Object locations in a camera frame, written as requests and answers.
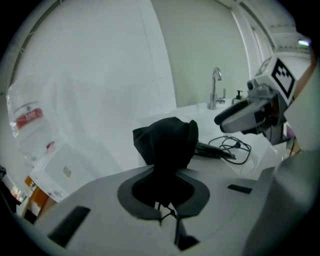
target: white panel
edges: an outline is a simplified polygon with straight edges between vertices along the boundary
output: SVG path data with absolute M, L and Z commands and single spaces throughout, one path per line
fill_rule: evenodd
M 261 58 L 259 58 L 259 46 L 257 44 L 257 40 L 255 38 L 251 25 L 246 18 L 246 11 L 238 5 L 232 8 L 232 14 L 239 28 L 244 43 L 247 63 L 249 67 L 249 77 L 251 79 L 255 76 L 262 64 Z
M 132 135 L 137 120 L 176 108 L 168 54 L 149 0 L 64 1 L 30 39 L 16 79 L 61 70 L 87 84 L 77 92 L 87 134 L 123 170 L 138 167 Z

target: white ceiling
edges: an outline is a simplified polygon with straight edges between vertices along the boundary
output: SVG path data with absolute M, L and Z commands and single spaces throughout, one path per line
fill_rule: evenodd
M 299 45 L 298 40 L 306 37 L 298 33 L 291 14 L 277 0 L 219 0 L 226 6 L 240 4 L 247 7 L 264 27 L 275 52 L 308 54 L 307 46 Z

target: white countertop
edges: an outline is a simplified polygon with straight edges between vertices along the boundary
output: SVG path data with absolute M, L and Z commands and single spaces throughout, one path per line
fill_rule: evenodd
M 221 132 L 220 127 L 215 124 L 214 118 L 230 105 L 231 100 L 227 99 L 225 105 L 218 104 L 217 109 L 210 110 L 207 108 L 206 103 L 200 103 L 197 105 L 177 108 L 173 111 L 150 116 L 148 118 L 143 118 L 139 120 L 139 123 L 142 127 L 145 127 L 158 120 L 169 117 L 177 117 L 183 122 L 195 120 L 199 129 L 199 141 L 207 144 L 214 138 L 226 135 L 226 133 Z M 206 158 L 195 155 L 190 161 L 188 168 L 200 172 L 212 172 L 213 170 L 215 172 L 230 172 L 233 170 L 238 175 L 244 176 L 248 179 L 257 180 L 262 170 L 277 166 L 286 152 L 285 143 L 272 146 L 262 134 L 244 135 L 241 132 L 235 132 L 229 135 L 238 138 L 252 147 L 251 154 L 245 164 L 236 165 L 229 163 L 224 159 Z M 218 147 L 221 145 L 222 141 L 223 138 L 217 139 L 213 141 L 211 145 Z M 234 161 L 237 163 L 245 160 L 248 154 L 246 151 L 241 149 L 232 149 L 232 153 L 235 154 L 236 160 Z

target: red label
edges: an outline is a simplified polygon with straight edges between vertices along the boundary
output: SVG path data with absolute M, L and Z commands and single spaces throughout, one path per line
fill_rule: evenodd
M 20 130 L 22 127 L 24 127 L 26 124 L 32 122 L 33 120 L 36 120 L 38 118 L 42 118 L 44 115 L 42 114 L 41 108 L 36 108 L 26 114 L 23 114 L 19 116 L 16 119 L 16 126 Z

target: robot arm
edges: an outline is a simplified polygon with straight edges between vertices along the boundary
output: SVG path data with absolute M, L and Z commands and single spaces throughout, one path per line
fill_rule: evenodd
M 284 141 L 284 112 L 289 107 L 297 81 L 277 57 L 266 59 L 253 79 L 247 82 L 248 96 L 214 119 L 224 133 L 260 134 L 272 145 Z

